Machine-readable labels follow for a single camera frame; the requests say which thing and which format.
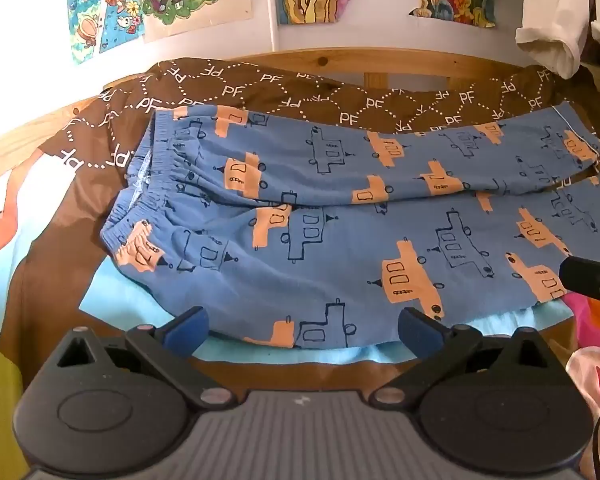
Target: round black disc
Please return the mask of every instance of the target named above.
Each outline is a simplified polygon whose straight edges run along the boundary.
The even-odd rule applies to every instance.
[[[187,423],[182,396],[154,378],[120,373],[123,380],[103,375],[84,389],[79,381],[71,389],[50,382],[26,395],[13,428],[30,462],[66,474],[115,476],[172,447]]]
[[[423,430],[454,462],[533,475],[570,465],[586,448],[591,414],[574,386],[485,384],[482,375],[445,381],[420,405]]]

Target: white wall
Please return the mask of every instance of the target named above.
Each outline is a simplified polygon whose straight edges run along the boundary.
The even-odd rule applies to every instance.
[[[522,0],[495,0],[495,29],[408,16],[418,0],[351,0],[339,23],[280,27],[280,49],[392,46],[441,50],[526,65],[514,42]],[[0,134],[94,95],[103,84],[175,57],[231,58],[270,50],[267,0],[253,18],[172,36],[131,41],[75,66],[66,0],[0,0]]]

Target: white pipe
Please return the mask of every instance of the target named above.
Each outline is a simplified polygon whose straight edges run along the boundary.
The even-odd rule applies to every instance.
[[[276,10],[276,0],[267,0],[267,9],[269,10],[271,51],[276,52],[278,50],[278,12]]]

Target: bed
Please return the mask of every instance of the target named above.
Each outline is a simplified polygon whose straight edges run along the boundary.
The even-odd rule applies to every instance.
[[[235,77],[227,76],[238,71]],[[325,73],[363,73],[364,85],[356,88],[320,76]],[[421,94],[391,90],[390,74],[441,76],[446,78],[447,88]],[[205,90],[195,94],[202,88],[195,86],[200,77],[207,78]],[[323,92],[330,89],[330,96],[337,92],[343,100],[314,95],[314,86]],[[596,69],[582,69],[565,82],[538,67],[523,69],[470,56],[382,48],[297,50],[229,61],[164,61],[147,73],[107,84],[99,96],[67,105],[4,134],[0,138],[0,304],[4,305],[0,312],[0,369],[8,369],[1,373],[12,394],[1,403],[2,420],[10,418],[22,385],[29,383],[67,330],[88,326],[101,336],[110,336],[139,322],[168,320],[155,312],[116,311],[110,295],[116,283],[107,282],[111,274],[102,269],[102,250],[94,249],[99,231],[95,226],[104,221],[103,214],[114,198],[106,191],[108,183],[114,182],[117,189],[123,185],[125,165],[138,142],[127,132],[144,129],[152,109],[218,102],[301,119],[311,107],[315,121],[391,133],[419,131],[423,125],[429,128],[423,99],[451,96],[462,102],[469,99],[472,104],[467,96],[476,94],[482,96],[478,101],[487,104],[478,102],[477,111],[459,114],[457,123],[477,124],[492,120],[492,116],[523,114],[567,99],[600,136],[600,71]],[[361,104],[358,112],[344,104],[353,101]],[[79,181],[77,170],[89,173],[90,180]],[[99,175],[105,174],[108,180],[101,180]],[[47,211],[44,219],[23,224],[23,219],[45,216],[43,211]],[[51,247],[55,248],[53,261],[45,253]],[[72,270],[76,258],[90,270]],[[101,287],[94,292],[91,282],[95,278]],[[126,298],[126,304],[142,303],[135,298]],[[531,325],[541,330],[557,351],[573,351],[576,345],[571,311],[561,301],[477,319],[473,324],[491,334],[512,333],[517,326]],[[214,337],[191,362],[240,395],[248,388],[356,388],[369,392],[404,371],[412,359],[400,343],[314,351],[274,349]],[[16,452],[14,449],[12,446],[8,452]],[[8,467],[0,466],[0,480],[15,478],[18,468],[22,462],[13,460]]]

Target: elastic waistband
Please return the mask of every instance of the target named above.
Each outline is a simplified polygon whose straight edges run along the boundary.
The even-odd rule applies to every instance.
[[[107,218],[100,238],[110,253],[122,245],[136,222],[148,220],[164,206],[171,187],[170,174],[175,167],[172,142],[175,120],[169,110],[157,110],[129,163],[128,187],[120,191]]]

